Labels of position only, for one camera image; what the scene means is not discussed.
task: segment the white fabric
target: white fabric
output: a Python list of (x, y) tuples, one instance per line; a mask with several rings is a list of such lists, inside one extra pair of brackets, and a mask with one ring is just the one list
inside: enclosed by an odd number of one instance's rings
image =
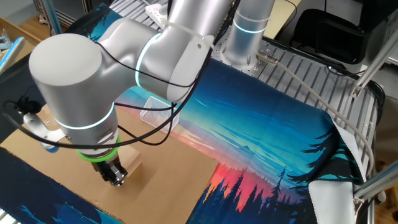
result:
[(343, 128), (339, 127), (334, 121), (333, 124), (335, 124), (338, 132), (340, 133), (341, 138), (343, 139), (344, 143), (347, 145), (348, 149), (351, 151), (352, 155), (354, 156), (354, 159), (358, 164), (359, 171), (361, 172), (363, 181), (366, 181), (366, 176), (365, 176), (366, 172), (362, 166), (361, 157), (359, 156), (358, 146), (356, 144), (355, 137), (346, 130), (344, 130)]
[[(333, 123), (354, 156), (363, 180), (366, 181), (355, 137), (335, 122)], [(353, 184), (351, 182), (316, 180), (308, 185), (308, 190), (318, 224), (355, 224)]]

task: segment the metal rod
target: metal rod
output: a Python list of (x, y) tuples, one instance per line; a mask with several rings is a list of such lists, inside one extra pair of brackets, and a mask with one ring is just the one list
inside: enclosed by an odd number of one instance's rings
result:
[(372, 77), (380, 69), (380, 67), (386, 62), (388, 57), (394, 53), (398, 48), (398, 29), (393, 33), (391, 38), (387, 41), (384, 47), (381, 49), (379, 54), (373, 60), (372, 64), (366, 69), (365, 73), (359, 78), (355, 85), (351, 96), (357, 98), (361, 93), (362, 89), (369, 83)]
[(62, 33), (61, 25), (58, 20), (52, 0), (39, 0), (43, 7), (44, 17), (48, 22), (51, 35)]
[(368, 200), (382, 190), (392, 187), (396, 182), (398, 182), (398, 161), (389, 165), (363, 185), (356, 187), (354, 189), (354, 198), (362, 201)]

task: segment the gray cable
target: gray cable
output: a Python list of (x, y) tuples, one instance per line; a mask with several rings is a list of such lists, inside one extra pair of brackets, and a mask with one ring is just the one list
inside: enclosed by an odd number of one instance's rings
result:
[(150, 6), (150, 4), (149, 4), (147, 1), (145, 1), (145, 0), (141, 0), (141, 1), (143, 1), (145, 4), (147, 4), (148, 6)]
[(348, 121), (347, 118), (345, 118), (343, 115), (341, 115), (337, 110), (335, 110), (332, 106), (330, 106), (320, 95), (318, 95), (317, 92), (315, 92), (313, 89), (311, 89), (310, 86), (308, 86), (303, 80), (301, 80), (298, 76), (296, 76), (295, 73), (290, 71), (285, 65), (282, 65), (280, 62), (276, 62), (276, 65), (278, 65), (280, 68), (285, 70), (286, 73), (292, 76), (296, 81), (298, 81), (302, 86), (304, 86), (311, 94), (313, 94), (321, 103), (323, 103), (331, 112), (333, 112), (337, 117), (339, 117), (342, 121), (344, 121), (354, 132), (359, 136), (359, 138), (362, 140), (364, 143), (364, 148), (366, 149), (366, 154), (369, 157), (369, 169), (368, 169), (368, 175), (372, 173), (373, 167), (374, 167), (374, 156), (373, 156), (373, 151), (372, 147), (369, 145), (368, 140), (366, 137), (356, 128), (355, 125), (353, 125), (350, 121)]

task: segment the black cable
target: black cable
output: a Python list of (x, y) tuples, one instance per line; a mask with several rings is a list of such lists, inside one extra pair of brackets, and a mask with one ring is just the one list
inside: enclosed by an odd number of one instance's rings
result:
[[(171, 116), (173, 116), (173, 111), (174, 111), (174, 108), (175, 108), (176, 105), (177, 105), (177, 104), (172, 103), (172, 106), (171, 106), (171, 112), (172, 112), (172, 114), (171, 114)], [(152, 142), (147, 142), (147, 141), (144, 141), (144, 140), (141, 140), (140, 142), (142, 142), (142, 143), (144, 143), (144, 144), (147, 144), (147, 145), (149, 145), (149, 146), (159, 146), (159, 145), (163, 144), (164, 142), (166, 142), (167, 138), (169, 138), (170, 133), (172, 132), (173, 120), (170, 121), (170, 124), (169, 124), (169, 125), (170, 125), (170, 126), (169, 126), (169, 130), (167, 131), (166, 137), (164, 137), (163, 140), (161, 140), (160, 142), (152, 143)], [(129, 132), (126, 128), (124, 128), (124, 127), (122, 127), (122, 126), (120, 126), (120, 125), (118, 125), (118, 128), (119, 128), (120, 130), (124, 131), (124, 132), (125, 132), (126, 134), (128, 134), (130, 137), (132, 137), (132, 138), (134, 138), (134, 139), (137, 138), (137, 136), (133, 135), (133, 133)]]
[(167, 19), (169, 19), (170, 11), (172, 10), (173, 0), (167, 2)]
[(363, 71), (360, 71), (360, 72), (357, 72), (357, 73), (346, 73), (346, 74), (343, 74), (343, 73), (337, 73), (337, 72), (332, 71), (331, 70), (332, 69), (331, 66), (326, 66), (326, 68), (329, 70), (330, 73), (332, 73), (334, 75), (338, 75), (338, 76), (344, 76), (344, 77), (350, 77), (350, 76), (353, 76), (353, 75), (360, 75), (360, 74), (362, 74), (362, 73), (364, 73), (366, 71), (366, 70), (363, 70)]
[(285, 0), (285, 1), (291, 3), (291, 4), (294, 6), (294, 16), (293, 16), (293, 18), (286, 24), (286, 26), (283, 27), (283, 28), (280, 30), (280, 32), (279, 32), (280, 34), (283, 33), (283, 31), (286, 29), (286, 27), (290, 25), (290, 23), (294, 20), (294, 18), (295, 18), (296, 15), (297, 15), (297, 6), (296, 6), (294, 3), (292, 3), (291, 1), (289, 1), (289, 0)]
[(29, 90), (31, 90), (33, 88), (37, 88), (37, 85), (31, 85), (30, 87), (28, 87), (28, 89), (25, 90), (25, 93), (22, 97), (27, 97), (27, 93), (29, 92)]
[(154, 79), (156, 79), (156, 80), (158, 80), (158, 81), (167, 83), (167, 84), (169, 84), (169, 85), (178, 86), (178, 87), (182, 87), (182, 88), (189, 88), (189, 87), (193, 86), (193, 85), (195, 84), (196, 80), (197, 80), (197, 79), (195, 79), (195, 80), (194, 80), (191, 84), (189, 84), (189, 85), (179, 85), (179, 84), (175, 84), (175, 83), (170, 83), (170, 82), (168, 82), (168, 81), (166, 81), (166, 80), (163, 80), (163, 79), (161, 79), (161, 78), (158, 78), (158, 77), (153, 76), (153, 75), (151, 75), (151, 74), (148, 74), (148, 73), (146, 73), (146, 72), (138, 71), (138, 70), (136, 70), (135, 68), (132, 68), (132, 67), (130, 67), (130, 66), (128, 66), (128, 65), (125, 65), (125, 64), (121, 63), (118, 59), (116, 59), (113, 55), (111, 55), (111, 54), (108, 52), (108, 50), (106, 50), (106, 48), (105, 48), (102, 44), (100, 44), (100, 43), (98, 43), (98, 42), (96, 42), (96, 44), (98, 44), (98, 45), (99, 45), (99, 46), (100, 46), (100, 47), (101, 47), (101, 48), (102, 48), (102, 49), (103, 49), (115, 62), (117, 62), (118, 64), (122, 65), (123, 67), (126, 67), (126, 68), (128, 68), (128, 69), (134, 70), (134, 71), (139, 72), (139, 73), (141, 73), (141, 74), (147, 75), (147, 76), (149, 76), (149, 77), (151, 77), (151, 78), (154, 78)]
[(114, 104), (116, 106), (122, 106), (125, 108), (131, 108), (131, 109), (136, 109), (136, 110), (145, 110), (145, 111), (167, 111), (167, 110), (171, 110), (172, 106), (168, 107), (168, 108), (143, 108), (140, 106), (133, 106), (133, 105), (126, 105), (124, 103), (118, 103), (118, 102), (114, 102)]
[(45, 143), (45, 144), (49, 144), (52, 146), (57, 146), (57, 147), (64, 147), (67, 149), (108, 149), (108, 148), (114, 148), (114, 147), (121, 147), (121, 146), (126, 146), (138, 141), (141, 141), (145, 138), (148, 138), (149, 136), (155, 134), (156, 132), (160, 131), (164, 126), (166, 126), (167, 124), (170, 123), (171, 120), (174, 119), (174, 117), (176, 117), (176, 115), (182, 110), (182, 108), (188, 103), (188, 100), (191, 98), (191, 96), (193, 95), (193, 92), (195, 91), (196, 87), (199, 84), (200, 78), (203, 75), (203, 72), (205, 71), (206, 66), (208, 65), (208, 62), (210, 61), (210, 55), (211, 55), (212, 50), (210, 49), (205, 62), (203, 63), (200, 71), (199, 71), (199, 75), (198, 78), (195, 82), (195, 84), (192, 86), (191, 91), (188, 93), (187, 97), (184, 99), (184, 101), (181, 103), (181, 105), (174, 111), (173, 116), (169, 117), (166, 121), (164, 121), (161, 125), (159, 125), (157, 128), (153, 129), (152, 131), (143, 134), (142, 136), (139, 136), (136, 139), (131, 139), (128, 141), (124, 141), (124, 142), (120, 142), (120, 143), (115, 143), (115, 144), (103, 144), (103, 145), (80, 145), (80, 144), (64, 144), (64, 143), (59, 143), (59, 142), (53, 142), (53, 141), (49, 141), (47, 139), (44, 139), (36, 134), (34, 134), (33, 132), (29, 131), (28, 129), (26, 129), (25, 127), (23, 127), (22, 125), (20, 125), (17, 121), (15, 121), (7, 112), (7, 105), (13, 105), (15, 107), (18, 107), (18, 105), (13, 102), (13, 101), (5, 101), (2, 104), (2, 110), (3, 110), (3, 115), (6, 117), (6, 119), (12, 124), (14, 125), (18, 130), (22, 131), (24, 134), (28, 135), (29, 137), (35, 139), (36, 141)]
[(224, 20), (223, 25), (220, 28), (220, 31), (218, 32), (217, 36), (215, 37), (215, 41), (214, 44), (217, 44), (219, 40), (221, 40), (221, 38), (225, 35), (226, 31), (228, 30), (229, 26), (232, 25), (233, 23), (233, 19), (234, 19), (234, 15), (236, 13), (236, 10), (238, 9), (238, 6), (240, 4), (241, 0), (235, 0), (235, 2), (233, 2), (227, 13), (227, 16)]

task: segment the wooden floor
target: wooden floor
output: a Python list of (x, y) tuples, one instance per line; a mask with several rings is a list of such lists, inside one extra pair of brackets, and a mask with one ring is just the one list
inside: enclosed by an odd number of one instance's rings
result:
[(384, 205), (376, 205), (375, 209), (375, 224), (396, 224), (397, 222), (392, 219), (391, 212), (387, 211)]
[[(32, 35), (36, 36), (40, 40), (44, 40), (47, 37), (50, 37), (50, 31), (47, 24), (41, 24), (39, 22), (39, 16), (35, 16), (28, 21), (24, 22), (20, 25), (20, 28), (26, 30)], [(387, 211), (387, 209), (383, 205), (376, 205), (376, 214), (375, 214), (375, 224), (396, 224), (392, 219), (391, 212)]]
[[(50, 37), (49, 26), (47, 24), (41, 24), (39, 22), (39, 15), (25, 21), (19, 27), (39, 38), (40, 40), (44, 40), (47, 37)], [(64, 26), (61, 26), (61, 28), (62, 31), (65, 31), (67, 29)]]

